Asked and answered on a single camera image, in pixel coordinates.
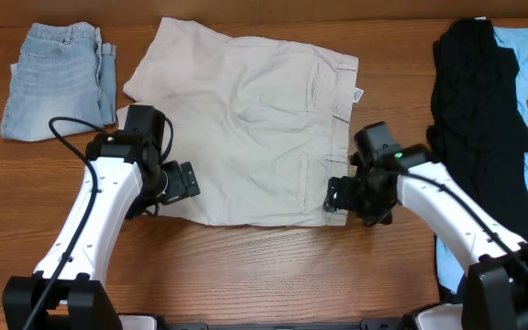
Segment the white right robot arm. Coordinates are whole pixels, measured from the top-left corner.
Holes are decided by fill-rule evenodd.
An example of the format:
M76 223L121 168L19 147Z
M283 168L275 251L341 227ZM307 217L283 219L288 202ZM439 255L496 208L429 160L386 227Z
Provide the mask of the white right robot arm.
M428 224L466 277L461 304L428 307L410 317L411 328L528 330L528 242L487 214L423 145L381 144L352 161L356 175L330 179L324 209L374 226L400 204Z

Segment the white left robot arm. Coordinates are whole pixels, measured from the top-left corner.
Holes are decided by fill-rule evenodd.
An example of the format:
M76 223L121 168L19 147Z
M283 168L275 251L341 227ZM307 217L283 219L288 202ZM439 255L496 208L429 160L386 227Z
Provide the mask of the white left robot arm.
M100 133L87 145L82 186L54 246L2 303L10 329L156 329L153 315L120 314L105 280L125 220L199 194L188 162L160 160L151 133Z

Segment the beige khaki shorts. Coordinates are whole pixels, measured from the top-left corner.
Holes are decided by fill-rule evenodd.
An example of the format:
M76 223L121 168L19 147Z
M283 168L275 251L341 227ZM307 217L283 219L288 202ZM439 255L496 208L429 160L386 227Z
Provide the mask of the beige khaki shorts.
M347 174L358 59L311 44L231 38L165 17L124 91L168 119L170 157L200 193L159 214L209 226L342 226L328 182Z

